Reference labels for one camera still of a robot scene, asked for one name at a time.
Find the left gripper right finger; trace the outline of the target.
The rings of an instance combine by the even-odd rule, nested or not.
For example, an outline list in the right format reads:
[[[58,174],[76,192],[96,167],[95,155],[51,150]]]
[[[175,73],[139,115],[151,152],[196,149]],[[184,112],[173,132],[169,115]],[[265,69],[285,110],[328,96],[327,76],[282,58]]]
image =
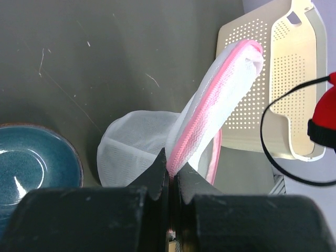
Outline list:
[[[318,206],[297,195],[226,195],[189,165],[174,178],[181,251],[335,251]]]

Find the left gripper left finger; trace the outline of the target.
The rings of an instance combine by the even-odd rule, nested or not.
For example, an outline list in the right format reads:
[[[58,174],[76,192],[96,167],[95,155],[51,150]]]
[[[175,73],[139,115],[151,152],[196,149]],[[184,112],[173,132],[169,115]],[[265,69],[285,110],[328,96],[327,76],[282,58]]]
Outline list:
[[[165,152],[126,187],[46,188],[18,204],[1,251],[167,251]]]

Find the white mesh laundry bag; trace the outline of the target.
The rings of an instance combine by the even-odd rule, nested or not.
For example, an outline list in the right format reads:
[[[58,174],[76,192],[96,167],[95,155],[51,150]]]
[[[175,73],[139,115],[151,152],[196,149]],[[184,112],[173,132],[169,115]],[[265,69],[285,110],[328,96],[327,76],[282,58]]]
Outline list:
[[[114,120],[97,150],[101,185],[128,186],[161,150],[170,176],[189,164],[213,183],[221,128],[261,73],[262,53],[254,40],[232,43],[217,56],[182,112],[138,110]]]

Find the red and black bra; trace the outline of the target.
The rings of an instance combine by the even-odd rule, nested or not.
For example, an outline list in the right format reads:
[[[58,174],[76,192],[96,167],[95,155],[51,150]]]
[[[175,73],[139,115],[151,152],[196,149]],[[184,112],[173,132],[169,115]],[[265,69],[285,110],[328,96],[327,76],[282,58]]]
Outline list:
[[[318,101],[312,118],[308,121],[308,131],[307,135],[309,136],[310,140],[320,146],[331,148],[335,150],[335,72],[330,73],[328,76],[314,79],[311,81],[304,82],[302,84],[299,84],[298,86],[292,88],[282,96],[275,99],[273,102],[271,102],[265,109],[261,116],[260,121],[260,141],[261,146],[264,151],[264,154],[266,155],[266,158],[268,161],[272,164],[274,168],[276,168],[280,173],[283,175],[289,177],[290,179],[305,184],[309,186],[315,186],[315,187],[330,187],[335,186],[335,180],[328,181],[328,182],[315,182],[315,181],[309,181],[302,179],[300,177],[297,177],[288,171],[286,171],[284,168],[282,168],[271,156],[270,152],[268,151],[263,137],[263,124],[264,124],[264,118],[266,115],[267,110],[276,102],[280,101],[282,98],[300,90],[303,88],[306,88],[311,85],[316,85],[322,82],[328,82],[332,85],[332,87],[326,91],[321,99]]]

